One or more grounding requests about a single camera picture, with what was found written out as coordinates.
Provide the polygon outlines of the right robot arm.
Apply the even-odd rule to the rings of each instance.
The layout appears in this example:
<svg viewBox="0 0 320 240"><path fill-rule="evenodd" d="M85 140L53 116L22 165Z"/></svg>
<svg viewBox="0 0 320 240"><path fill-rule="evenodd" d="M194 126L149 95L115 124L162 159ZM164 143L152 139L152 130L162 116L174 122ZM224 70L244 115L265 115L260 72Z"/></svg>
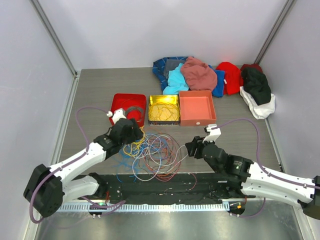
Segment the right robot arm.
<svg viewBox="0 0 320 240"><path fill-rule="evenodd" d="M232 155L215 142L195 136L185 147L189 157L203 159L209 167L224 176L226 193L233 198L240 194L283 202L313 219L320 218L320 177L303 178L267 168L258 162Z"/></svg>

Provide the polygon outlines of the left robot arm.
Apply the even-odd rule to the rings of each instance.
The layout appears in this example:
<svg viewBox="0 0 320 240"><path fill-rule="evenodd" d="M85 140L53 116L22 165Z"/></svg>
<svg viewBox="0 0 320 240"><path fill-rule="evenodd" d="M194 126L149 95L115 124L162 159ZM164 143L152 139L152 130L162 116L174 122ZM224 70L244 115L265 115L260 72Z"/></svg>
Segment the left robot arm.
<svg viewBox="0 0 320 240"><path fill-rule="evenodd" d="M38 165L23 192L29 202L31 220L37 223L34 211L47 218L71 200L87 196L102 199L108 190L107 182L94 172L82 178L79 175L142 137L143 132L135 119L120 118L108 132L96 137L82 151L51 166Z"/></svg>

